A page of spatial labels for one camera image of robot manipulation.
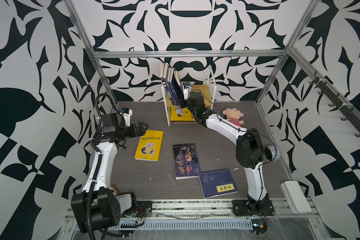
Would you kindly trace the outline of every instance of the dark blue book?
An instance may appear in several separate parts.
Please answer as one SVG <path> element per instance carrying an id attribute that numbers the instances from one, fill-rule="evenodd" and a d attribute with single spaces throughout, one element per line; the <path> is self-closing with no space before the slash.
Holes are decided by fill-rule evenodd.
<path id="1" fill-rule="evenodd" d="M 176 71 L 173 72 L 173 76 L 172 76 L 171 82 L 169 84 L 171 84 L 172 88 L 175 90 L 175 94 L 176 94 L 177 100 L 178 100 L 179 105 L 180 105 L 180 101 L 182 99 L 184 99 L 184 95 L 183 95 L 182 89 L 180 88 L 180 86 L 178 85 L 178 82 L 176 80 L 175 72 Z"/>
<path id="2" fill-rule="evenodd" d="M 173 72 L 174 72 L 174 68 L 169 68 L 169 71 L 170 71 L 170 74 L 169 74 L 169 79 L 167 79 L 168 81 L 168 84 L 169 84 L 169 88 L 172 92 L 172 97 L 173 97 L 173 101 L 175 102 L 175 106 L 179 106 L 180 105 L 180 100 L 176 94 L 176 91 L 175 91 L 175 85 L 174 83 L 172 82 L 172 78 L 173 78 Z"/>
<path id="3" fill-rule="evenodd" d="M 176 179 L 198 177 L 200 172 L 199 158 L 194 143 L 173 145 Z"/>
<path id="4" fill-rule="evenodd" d="M 172 105 L 176 106 L 176 103 L 175 103 L 175 101 L 173 100 L 172 91 L 171 91 L 171 89 L 170 89 L 170 87 L 169 87 L 169 83 L 168 83 L 167 79 L 166 79 L 166 78 L 162 78 L 161 81 L 163 82 L 164 88 L 165 88 L 165 90 L 167 91 L 168 97 L 169 97 L 169 99 L 171 100 Z"/>
<path id="5" fill-rule="evenodd" d="M 238 192 L 229 168 L 199 172 L 204 198 Z"/>

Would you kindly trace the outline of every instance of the white debris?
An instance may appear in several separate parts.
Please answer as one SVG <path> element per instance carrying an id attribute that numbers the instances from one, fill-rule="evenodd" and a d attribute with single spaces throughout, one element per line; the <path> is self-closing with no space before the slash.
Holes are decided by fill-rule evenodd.
<path id="1" fill-rule="evenodd" d="M 172 178 L 171 178 L 171 176 L 169 175 L 169 174 L 167 174 L 168 175 L 168 177 L 172 180 Z M 172 182 L 173 182 L 173 185 L 175 185 L 176 186 L 176 184 L 175 184 L 175 182 L 172 180 Z"/>

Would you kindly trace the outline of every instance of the book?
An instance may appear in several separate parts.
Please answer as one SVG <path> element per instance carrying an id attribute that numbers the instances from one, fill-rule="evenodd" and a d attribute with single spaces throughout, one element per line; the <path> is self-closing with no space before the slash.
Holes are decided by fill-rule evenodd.
<path id="1" fill-rule="evenodd" d="M 195 122 L 188 108 L 171 108 L 171 122 Z"/>
<path id="2" fill-rule="evenodd" d="M 229 168 L 199 172 L 204 198 L 238 192 Z"/>
<path id="3" fill-rule="evenodd" d="M 157 162 L 160 156 L 163 133 L 163 131 L 147 130 L 145 134 L 140 137 L 135 159 Z"/>
<path id="4" fill-rule="evenodd" d="M 176 180 L 199 176 L 200 164 L 194 143 L 173 145 L 173 156 Z"/>
<path id="5" fill-rule="evenodd" d="M 175 95 L 177 97 L 177 100 L 179 102 L 180 105 L 180 101 L 184 99 L 184 95 L 183 95 L 183 90 L 181 87 L 181 84 L 179 84 L 179 81 L 177 81 L 176 78 L 178 78 L 178 75 L 176 74 L 177 71 L 175 69 L 173 69 L 173 76 L 171 77 L 171 81 L 169 84 L 172 85 L 172 88 L 175 90 Z"/>
<path id="6" fill-rule="evenodd" d="M 163 82 L 163 86 L 168 94 L 169 99 L 171 100 L 172 105 L 176 105 L 176 103 L 173 100 L 172 97 L 172 91 L 169 88 L 169 83 L 167 80 L 167 76 L 168 76 L 168 63 L 162 63 L 160 66 L 160 71 L 163 70 L 162 72 L 160 72 L 160 78 L 161 81 Z"/>
<path id="7" fill-rule="evenodd" d="M 180 105 L 180 100 L 177 97 L 177 94 L 175 92 L 175 86 L 172 83 L 173 71 L 174 70 L 175 70 L 174 68 L 169 68 L 169 75 L 168 75 L 167 80 L 168 80 L 168 83 L 169 83 L 169 88 L 170 88 L 171 93 L 172 93 L 173 101 L 175 102 L 175 105 L 178 106 L 178 105 Z"/>

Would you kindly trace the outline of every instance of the yellow label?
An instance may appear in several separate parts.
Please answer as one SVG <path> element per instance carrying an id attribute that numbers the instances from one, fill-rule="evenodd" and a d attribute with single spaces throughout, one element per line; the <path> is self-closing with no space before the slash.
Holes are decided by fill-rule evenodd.
<path id="1" fill-rule="evenodd" d="M 227 184 L 227 185 L 222 185 L 222 186 L 217 186 L 217 192 L 225 192 L 225 191 L 229 191 L 229 190 L 233 190 L 235 189 L 233 187 L 233 184 Z"/>

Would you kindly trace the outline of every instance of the wooden floor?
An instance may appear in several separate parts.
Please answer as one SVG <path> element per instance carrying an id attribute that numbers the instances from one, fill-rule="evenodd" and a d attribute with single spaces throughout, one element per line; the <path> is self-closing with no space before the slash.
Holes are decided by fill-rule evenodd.
<path id="1" fill-rule="evenodd" d="M 259 133 L 268 136 L 254 102 L 216 103 L 218 113 L 228 107 L 240 109 L 244 116 L 243 127 L 254 127 Z M 239 192 L 224 195 L 224 198 L 246 197 L 248 191 L 244 168 L 236 161 L 235 145 L 221 134 L 194 124 L 171 124 L 168 126 L 164 104 L 144 102 L 120 102 L 119 109 L 133 110 L 132 123 L 138 121 L 149 124 L 149 129 L 164 131 L 163 143 L 158 162 L 135 160 L 139 138 L 127 139 L 127 149 L 119 148 L 113 163 L 111 184 L 115 183 L 121 192 L 133 191 L 137 198 L 203 198 L 199 178 L 175 179 L 172 145 L 179 143 L 196 144 L 202 171 L 229 168 Z M 270 141 L 261 137 L 264 146 Z M 283 197 L 280 184 L 288 180 L 281 162 L 263 166 L 264 182 L 270 197 Z"/>

